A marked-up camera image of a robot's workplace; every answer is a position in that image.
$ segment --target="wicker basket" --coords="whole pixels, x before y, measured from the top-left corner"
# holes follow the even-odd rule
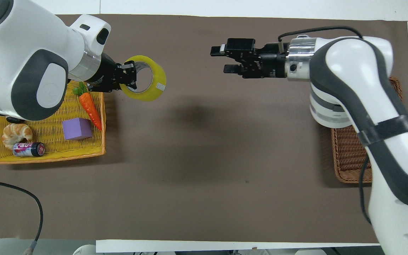
[[[72,118],[89,119],[87,113],[78,101],[78,96],[72,94],[72,89],[78,87],[78,82],[70,82],[67,85],[64,101],[55,114],[41,121],[26,121],[31,127],[35,142],[43,142],[46,150],[42,157],[38,158],[20,158],[15,157],[12,151],[4,147],[1,142],[3,129],[9,123],[5,117],[0,116],[0,164],[24,164],[24,163],[43,163],[72,160],[78,158],[89,158],[105,154],[105,104],[103,93],[90,92],[100,113],[102,120],[102,131],[91,124],[92,137],[82,140],[65,140],[63,137],[62,121]]]
[[[402,100],[401,83],[394,77],[390,77],[390,83]],[[360,169],[366,158],[366,150],[358,140],[355,129],[353,126],[332,129],[331,139],[336,177],[345,183],[358,182]],[[372,182],[371,163],[368,163],[364,172],[363,182]]]

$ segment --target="table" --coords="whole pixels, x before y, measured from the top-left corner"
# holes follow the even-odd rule
[[[77,17],[60,16],[67,25]],[[228,37],[260,48],[283,32],[350,25],[392,42],[408,108],[406,22],[99,17],[112,26],[105,52],[120,63],[151,57],[167,89],[150,103],[106,95],[104,156],[0,166],[0,181],[41,200],[42,238],[377,242],[358,190],[334,176],[330,131],[309,113],[309,84],[223,74],[234,62],[209,52]],[[347,33],[311,36],[339,35]],[[0,187],[0,238],[34,237],[37,218],[29,197]]]

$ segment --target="orange carrot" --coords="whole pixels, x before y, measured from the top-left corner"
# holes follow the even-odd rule
[[[76,87],[72,91],[75,95],[78,95],[81,106],[83,106],[86,113],[89,115],[92,123],[96,126],[98,130],[102,130],[102,121],[100,120],[97,109],[94,105],[94,100],[92,100],[91,94],[87,91],[86,86],[83,82],[80,82],[80,87]]]

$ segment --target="yellow tape roll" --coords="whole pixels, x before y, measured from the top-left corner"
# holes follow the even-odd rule
[[[137,92],[124,84],[119,84],[120,89],[128,96],[135,100],[152,101],[163,93],[166,88],[166,75],[163,68],[151,60],[150,58],[138,55],[129,58],[127,61],[133,60],[135,62],[136,72],[143,68],[150,68],[152,71],[151,85],[144,91]]]

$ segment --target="can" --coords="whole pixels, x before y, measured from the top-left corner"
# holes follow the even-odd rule
[[[45,153],[45,145],[41,142],[18,142],[13,146],[12,153],[16,157],[40,157]]]

